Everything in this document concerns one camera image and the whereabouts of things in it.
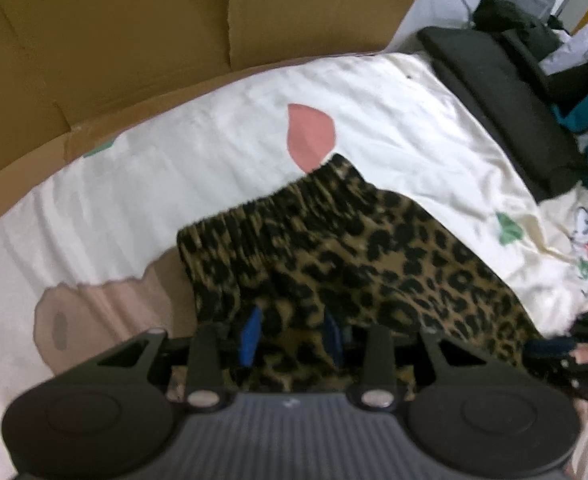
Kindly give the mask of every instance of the leopard print fabric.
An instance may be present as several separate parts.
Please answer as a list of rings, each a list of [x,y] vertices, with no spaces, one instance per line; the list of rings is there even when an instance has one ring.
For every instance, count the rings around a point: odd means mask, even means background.
[[[341,155],[266,198],[183,228],[177,237],[199,322],[238,337],[254,308],[263,338],[243,389],[341,389],[323,347],[325,309],[339,326],[379,323],[399,336],[433,327],[520,365],[536,336],[514,293],[416,202],[367,183]],[[398,370],[411,384],[411,369]]]

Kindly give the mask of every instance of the cardboard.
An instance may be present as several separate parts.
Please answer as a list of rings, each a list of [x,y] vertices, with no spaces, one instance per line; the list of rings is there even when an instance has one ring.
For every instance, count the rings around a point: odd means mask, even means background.
[[[378,51],[413,0],[0,0],[0,216],[127,128],[297,58]]]
[[[0,170],[68,130],[0,7]]]
[[[387,46],[414,0],[229,0],[232,69]]]
[[[70,124],[228,73],[227,0],[0,0]]]

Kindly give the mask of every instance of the white bedsheet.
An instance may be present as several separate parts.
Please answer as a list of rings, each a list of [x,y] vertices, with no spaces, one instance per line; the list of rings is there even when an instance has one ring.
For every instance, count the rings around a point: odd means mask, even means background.
[[[317,60],[136,126],[0,219],[0,419],[11,399],[51,376],[33,341],[45,289],[140,277],[183,225],[302,176],[287,150],[289,104],[331,117],[332,151],[426,208],[514,290],[541,332],[562,332],[588,309],[583,242],[570,241],[579,206],[588,211],[585,190],[536,206],[498,145],[419,57]],[[522,239],[501,244],[497,213]],[[0,479],[12,473],[0,439]]]

